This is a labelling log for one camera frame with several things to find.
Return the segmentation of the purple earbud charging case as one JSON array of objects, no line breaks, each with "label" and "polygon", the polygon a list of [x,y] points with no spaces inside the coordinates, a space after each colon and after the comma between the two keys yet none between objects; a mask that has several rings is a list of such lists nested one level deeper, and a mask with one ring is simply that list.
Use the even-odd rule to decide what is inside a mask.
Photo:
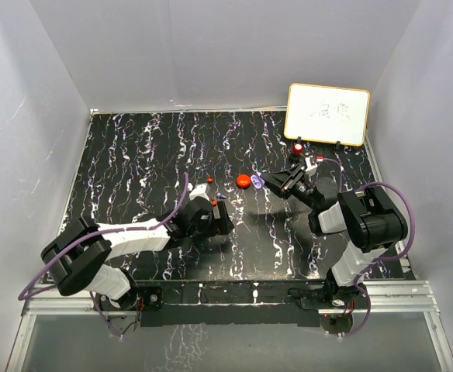
[{"label": "purple earbud charging case", "polygon": [[260,190],[265,186],[265,181],[260,177],[259,174],[251,175],[251,183],[256,190]]}]

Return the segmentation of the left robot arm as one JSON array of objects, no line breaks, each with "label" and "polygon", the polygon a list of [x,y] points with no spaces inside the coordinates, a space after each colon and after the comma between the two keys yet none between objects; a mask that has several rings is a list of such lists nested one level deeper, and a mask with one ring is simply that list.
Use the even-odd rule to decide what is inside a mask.
[{"label": "left robot arm", "polygon": [[161,252],[189,239],[225,236],[233,231],[226,203],[196,197],[165,215],[120,225],[103,225],[91,217],[70,222],[40,254],[62,296],[90,291],[118,308],[131,310],[140,290],[130,272],[109,266],[115,257]]}]

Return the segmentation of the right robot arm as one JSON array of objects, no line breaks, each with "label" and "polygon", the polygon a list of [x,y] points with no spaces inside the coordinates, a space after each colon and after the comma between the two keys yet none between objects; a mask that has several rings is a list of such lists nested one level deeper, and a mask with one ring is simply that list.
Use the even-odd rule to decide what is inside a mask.
[{"label": "right robot arm", "polygon": [[339,190],[328,177],[311,181],[303,165],[262,173],[265,187],[279,198],[297,198],[311,209],[309,228],[317,236],[346,232],[350,238],[340,259],[318,289],[289,289],[301,308],[316,302],[340,308],[363,294],[362,276],[391,247],[407,238],[410,226],[380,186]]}]

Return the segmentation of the red round disc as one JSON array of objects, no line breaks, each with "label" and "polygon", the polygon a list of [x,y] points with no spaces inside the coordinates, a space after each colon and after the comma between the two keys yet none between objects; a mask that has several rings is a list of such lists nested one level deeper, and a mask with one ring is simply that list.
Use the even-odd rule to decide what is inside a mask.
[{"label": "red round disc", "polygon": [[251,177],[247,174],[240,174],[237,177],[236,184],[239,188],[246,189],[251,185]]}]

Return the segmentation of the red emergency stop button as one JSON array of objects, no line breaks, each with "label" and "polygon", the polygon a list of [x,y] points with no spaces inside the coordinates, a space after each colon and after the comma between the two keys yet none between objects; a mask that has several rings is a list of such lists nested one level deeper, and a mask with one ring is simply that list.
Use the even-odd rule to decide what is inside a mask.
[{"label": "red emergency stop button", "polygon": [[298,163],[302,152],[303,152],[303,145],[301,143],[294,143],[292,145],[292,151],[289,156],[289,161],[293,164]]}]

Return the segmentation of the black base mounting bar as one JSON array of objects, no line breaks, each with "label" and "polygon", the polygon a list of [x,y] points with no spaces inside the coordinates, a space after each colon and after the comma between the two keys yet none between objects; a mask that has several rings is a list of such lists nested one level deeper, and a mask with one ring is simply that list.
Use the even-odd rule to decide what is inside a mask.
[{"label": "black base mounting bar", "polygon": [[178,325],[318,326],[328,297],[323,280],[140,280],[143,327]]}]

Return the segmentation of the white board with frame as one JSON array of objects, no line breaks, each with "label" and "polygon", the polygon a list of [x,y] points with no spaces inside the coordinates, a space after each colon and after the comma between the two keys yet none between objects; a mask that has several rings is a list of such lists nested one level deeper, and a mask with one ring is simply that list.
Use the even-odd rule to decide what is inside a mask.
[{"label": "white board with frame", "polygon": [[371,95],[357,88],[293,83],[284,136],[290,140],[362,146]]}]

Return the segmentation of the aluminium frame rail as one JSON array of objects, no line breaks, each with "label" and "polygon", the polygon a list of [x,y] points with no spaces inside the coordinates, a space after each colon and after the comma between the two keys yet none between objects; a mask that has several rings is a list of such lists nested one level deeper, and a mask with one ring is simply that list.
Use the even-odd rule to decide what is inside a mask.
[{"label": "aluminium frame rail", "polygon": [[[437,360],[442,371],[453,371],[453,356],[440,320],[440,310],[428,281],[366,281],[373,313],[409,313],[424,315]],[[43,293],[27,299],[7,371],[20,371],[38,315],[96,315],[88,291],[62,297],[47,284],[38,284]]]}]

